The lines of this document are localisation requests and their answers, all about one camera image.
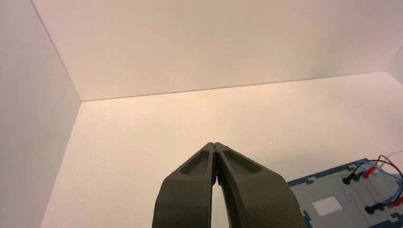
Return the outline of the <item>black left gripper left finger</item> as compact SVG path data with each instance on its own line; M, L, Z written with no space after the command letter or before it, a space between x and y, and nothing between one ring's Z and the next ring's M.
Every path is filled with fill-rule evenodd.
M162 182L155 205L154 228L211 227L212 187L216 182L216 150L204 145Z

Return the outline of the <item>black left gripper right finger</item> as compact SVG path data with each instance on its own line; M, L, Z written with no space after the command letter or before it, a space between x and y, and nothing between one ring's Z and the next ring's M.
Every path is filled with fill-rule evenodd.
M229 227L304 228L300 205L284 178L217 142L217 178Z

